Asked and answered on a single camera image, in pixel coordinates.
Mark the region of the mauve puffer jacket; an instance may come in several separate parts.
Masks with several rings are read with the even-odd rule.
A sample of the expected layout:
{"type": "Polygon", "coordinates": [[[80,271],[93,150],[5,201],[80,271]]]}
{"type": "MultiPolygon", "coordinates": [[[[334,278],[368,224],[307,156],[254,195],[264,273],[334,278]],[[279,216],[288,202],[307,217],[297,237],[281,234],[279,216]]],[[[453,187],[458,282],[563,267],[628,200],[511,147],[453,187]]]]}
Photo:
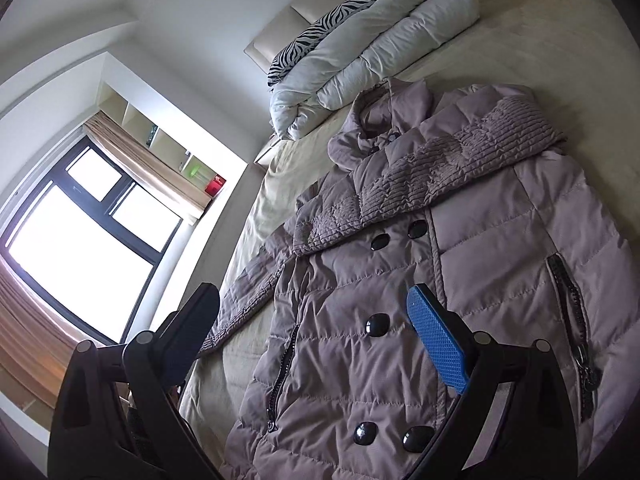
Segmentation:
{"type": "Polygon", "coordinates": [[[363,92],[297,199],[228,287],[203,349],[266,304],[265,353],[224,449],[228,479],[398,479],[454,397],[406,309],[423,284],[502,344],[559,361],[580,468],[639,390],[639,265],[533,92],[363,92]]]}

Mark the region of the black framed window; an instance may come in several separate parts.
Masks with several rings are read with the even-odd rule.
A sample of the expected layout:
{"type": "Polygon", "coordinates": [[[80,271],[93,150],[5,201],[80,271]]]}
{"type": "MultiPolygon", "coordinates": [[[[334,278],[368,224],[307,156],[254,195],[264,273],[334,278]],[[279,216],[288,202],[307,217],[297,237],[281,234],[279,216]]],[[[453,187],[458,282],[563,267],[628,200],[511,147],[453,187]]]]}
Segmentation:
{"type": "Polygon", "coordinates": [[[63,318],[112,344],[128,335],[182,222],[82,138],[14,212],[1,252],[63,318]]]}

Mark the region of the tan curtain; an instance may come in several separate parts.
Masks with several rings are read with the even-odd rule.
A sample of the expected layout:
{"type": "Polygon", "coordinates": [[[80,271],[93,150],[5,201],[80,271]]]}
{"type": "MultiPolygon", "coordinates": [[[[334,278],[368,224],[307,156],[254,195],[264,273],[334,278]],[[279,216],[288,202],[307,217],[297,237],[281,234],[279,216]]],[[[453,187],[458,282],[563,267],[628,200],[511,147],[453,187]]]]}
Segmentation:
{"type": "Polygon", "coordinates": [[[103,112],[87,119],[82,128],[109,159],[172,212],[191,223],[204,214],[212,198],[134,140],[103,112]]]}

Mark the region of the red box on shelf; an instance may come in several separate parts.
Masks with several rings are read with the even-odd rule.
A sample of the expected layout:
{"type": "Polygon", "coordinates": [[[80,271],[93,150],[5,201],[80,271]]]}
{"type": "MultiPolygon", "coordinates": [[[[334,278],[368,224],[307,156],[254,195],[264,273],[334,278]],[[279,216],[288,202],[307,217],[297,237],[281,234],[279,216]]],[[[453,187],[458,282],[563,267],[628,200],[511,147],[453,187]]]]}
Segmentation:
{"type": "Polygon", "coordinates": [[[224,180],[224,178],[219,174],[216,174],[216,176],[207,183],[205,192],[209,196],[215,197],[220,192],[225,183],[226,180],[224,180]]]}

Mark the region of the green container on shelf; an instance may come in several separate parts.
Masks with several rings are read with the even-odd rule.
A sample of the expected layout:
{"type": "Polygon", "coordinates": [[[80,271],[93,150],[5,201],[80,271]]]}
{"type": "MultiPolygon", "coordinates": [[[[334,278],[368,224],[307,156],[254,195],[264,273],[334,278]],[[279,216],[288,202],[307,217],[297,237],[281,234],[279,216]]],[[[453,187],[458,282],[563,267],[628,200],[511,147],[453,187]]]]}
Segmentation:
{"type": "Polygon", "coordinates": [[[197,158],[191,157],[183,165],[181,173],[183,177],[193,180],[204,174],[205,165],[197,158]]]}

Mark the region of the beige bed blanket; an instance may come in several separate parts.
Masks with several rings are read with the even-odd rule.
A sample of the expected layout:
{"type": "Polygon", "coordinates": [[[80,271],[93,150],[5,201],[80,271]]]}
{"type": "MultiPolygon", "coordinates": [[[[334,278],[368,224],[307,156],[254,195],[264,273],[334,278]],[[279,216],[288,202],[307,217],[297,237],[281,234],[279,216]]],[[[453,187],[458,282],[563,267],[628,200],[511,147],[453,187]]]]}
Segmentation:
{"type": "MultiPolygon", "coordinates": [[[[639,262],[639,47],[608,0],[480,0],[480,20],[396,77],[424,79],[435,91],[470,84],[524,84],[568,137],[567,151],[586,170],[639,262]]],[[[221,295],[293,213],[295,199],[332,166],[329,138],[347,108],[273,155],[226,273],[214,271],[209,242],[193,285],[221,285],[221,295]]],[[[196,432],[228,434],[265,343],[272,305],[232,336],[224,350],[196,364],[180,410],[196,432]]]]}

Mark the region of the white folded duvet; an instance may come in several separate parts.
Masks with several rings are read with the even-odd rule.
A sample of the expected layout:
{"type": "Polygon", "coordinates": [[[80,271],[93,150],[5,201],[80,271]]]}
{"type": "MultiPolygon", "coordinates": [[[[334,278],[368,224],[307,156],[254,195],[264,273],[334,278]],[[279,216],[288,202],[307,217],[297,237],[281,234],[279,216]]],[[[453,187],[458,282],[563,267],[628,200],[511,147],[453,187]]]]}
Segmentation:
{"type": "Polygon", "coordinates": [[[274,134],[298,140],[329,114],[480,18],[478,0],[378,0],[330,32],[271,88],[274,134]]]}

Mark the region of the zebra print pillow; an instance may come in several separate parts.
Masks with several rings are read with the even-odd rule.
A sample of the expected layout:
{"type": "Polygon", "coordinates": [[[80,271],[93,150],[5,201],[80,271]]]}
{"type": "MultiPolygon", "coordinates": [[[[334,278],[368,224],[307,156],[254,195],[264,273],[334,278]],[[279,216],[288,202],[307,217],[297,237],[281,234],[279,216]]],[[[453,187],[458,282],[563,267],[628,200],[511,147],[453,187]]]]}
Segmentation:
{"type": "Polygon", "coordinates": [[[367,10],[378,0],[345,0],[321,18],[315,20],[272,60],[267,73],[267,86],[273,88],[285,78],[293,67],[320,42],[351,16],[367,10]]]}

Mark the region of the white wall shelf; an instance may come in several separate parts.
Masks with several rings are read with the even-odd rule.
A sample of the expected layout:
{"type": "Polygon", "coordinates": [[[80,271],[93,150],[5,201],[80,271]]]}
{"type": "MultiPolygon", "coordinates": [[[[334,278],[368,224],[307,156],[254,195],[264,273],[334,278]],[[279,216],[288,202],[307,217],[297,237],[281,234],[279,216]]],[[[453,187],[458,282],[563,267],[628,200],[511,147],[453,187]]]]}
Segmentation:
{"type": "Polygon", "coordinates": [[[202,176],[193,180],[183,177],[181,173],[183,165],[191,157],[196,156],[104,81],[99,85],[96,102],[100,111],[122,127],[128,136],[169,167],[174,174],[178,174],[183,181],[188,181],[192,188],[198,188],[208,195],[205,188],[207,183],[216,176],[216,171],[203,162],[205,168],[202,176]]]}

